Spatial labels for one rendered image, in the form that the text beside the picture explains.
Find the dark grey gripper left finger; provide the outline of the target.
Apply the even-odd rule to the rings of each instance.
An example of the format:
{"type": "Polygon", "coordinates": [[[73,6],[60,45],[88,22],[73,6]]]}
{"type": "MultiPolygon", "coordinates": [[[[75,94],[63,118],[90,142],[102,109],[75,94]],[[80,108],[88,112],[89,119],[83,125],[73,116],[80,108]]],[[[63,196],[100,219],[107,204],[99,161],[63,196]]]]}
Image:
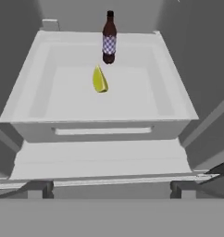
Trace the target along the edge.
{"type": "Polygon", "coordinates": [[[54,190],[53,181],[28,181],[26,184],[24,184],[16,191],[0,194],[0,198],[12,197],[20,193],[29,194],[30,192],[39,192],[43,199],[53,199],[54,198],[53,190],[54,190]]]}

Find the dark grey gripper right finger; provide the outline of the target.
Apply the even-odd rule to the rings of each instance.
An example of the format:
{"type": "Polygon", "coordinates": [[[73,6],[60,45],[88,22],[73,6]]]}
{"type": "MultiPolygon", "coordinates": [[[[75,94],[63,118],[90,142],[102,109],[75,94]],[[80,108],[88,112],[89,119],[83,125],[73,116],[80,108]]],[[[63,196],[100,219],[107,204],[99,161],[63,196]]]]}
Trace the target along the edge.
{"type": "Polygon", "coordinates": [[[209,191],[195,181],[172,181],[169,187],[171,190],[171,199],[181,199],[181,195],[184,191],[196,191],[198,193],[208,194],[214,198],[224,198],[224,194],[209,191]]]}

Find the white fridge shelf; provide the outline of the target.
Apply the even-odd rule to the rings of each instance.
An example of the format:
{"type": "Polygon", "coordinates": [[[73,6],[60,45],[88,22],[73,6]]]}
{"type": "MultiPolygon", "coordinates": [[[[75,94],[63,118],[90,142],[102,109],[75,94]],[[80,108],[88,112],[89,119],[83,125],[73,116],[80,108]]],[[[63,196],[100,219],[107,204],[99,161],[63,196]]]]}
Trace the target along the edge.
{"type": "Polygon", "coordinates": [[[55,180],[57,185],[208,181],[190,168],[177,139],[76,143],[27,143],[16,155],[11,181],[55,180]]]}

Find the white fridge drawer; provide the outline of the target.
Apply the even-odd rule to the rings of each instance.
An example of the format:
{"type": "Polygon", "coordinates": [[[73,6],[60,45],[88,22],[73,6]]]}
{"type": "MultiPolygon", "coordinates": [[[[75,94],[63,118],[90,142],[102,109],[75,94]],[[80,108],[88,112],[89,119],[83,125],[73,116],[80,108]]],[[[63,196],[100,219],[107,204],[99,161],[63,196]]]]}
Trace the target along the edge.
{"type": "Polygon", "coordinates": [[[0,116],[29,143],[170,140],[198,115],[160,32],[38,31],[0,116]],[[93,87],[99,65],[108,91],[93,87]]]}

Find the yellow lemon wedge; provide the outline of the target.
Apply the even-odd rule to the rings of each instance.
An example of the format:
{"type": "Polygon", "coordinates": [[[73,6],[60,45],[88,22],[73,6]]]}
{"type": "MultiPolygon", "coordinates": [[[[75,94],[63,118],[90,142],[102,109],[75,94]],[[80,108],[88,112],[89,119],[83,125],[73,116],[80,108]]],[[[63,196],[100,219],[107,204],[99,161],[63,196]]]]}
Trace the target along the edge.
{"type": "Polygon", "coordinates": [[[93,71],[93,87],[98,93],[104,93],[108,91],[106,77],[99,65],[97,65],[93,71]]]}

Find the brown bottle with checked label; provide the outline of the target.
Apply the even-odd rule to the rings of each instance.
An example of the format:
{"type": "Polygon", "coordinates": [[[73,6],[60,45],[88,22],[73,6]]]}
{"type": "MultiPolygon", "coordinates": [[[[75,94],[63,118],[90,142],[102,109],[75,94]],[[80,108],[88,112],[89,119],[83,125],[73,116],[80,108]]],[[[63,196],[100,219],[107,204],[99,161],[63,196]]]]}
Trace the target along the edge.
{"type": "Polygon", "coordinates": [[[106,16],[106,24],[103,28],[103,61],[106,64],[112,64],[115,61],[117,29],[114,23],[114,12],[108,10],[106,16]]]}

